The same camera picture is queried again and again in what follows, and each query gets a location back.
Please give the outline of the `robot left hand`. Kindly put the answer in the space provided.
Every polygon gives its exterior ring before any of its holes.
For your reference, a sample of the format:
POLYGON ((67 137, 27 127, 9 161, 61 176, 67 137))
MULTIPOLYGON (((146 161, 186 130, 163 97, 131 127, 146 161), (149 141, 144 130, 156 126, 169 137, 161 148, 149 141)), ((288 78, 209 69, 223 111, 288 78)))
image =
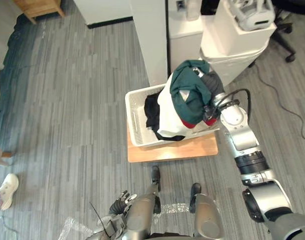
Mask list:
POLYGON ((130 194, 127 190, 124 190, 110 206, 108 214, 115 216, 124 214, 137 196, 136 193, 130 194))

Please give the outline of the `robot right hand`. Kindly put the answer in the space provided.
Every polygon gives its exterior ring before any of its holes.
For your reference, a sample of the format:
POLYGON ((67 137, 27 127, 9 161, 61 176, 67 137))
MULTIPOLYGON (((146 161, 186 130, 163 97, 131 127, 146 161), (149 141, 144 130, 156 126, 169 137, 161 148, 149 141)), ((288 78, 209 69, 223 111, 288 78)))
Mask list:
POLYGON ((221 79, 214 71, 204 73, 197 67, 194 67, 192 70, 209 90, 211 99, 214 99, 217 95, 223 94, 225 92, 221 79))

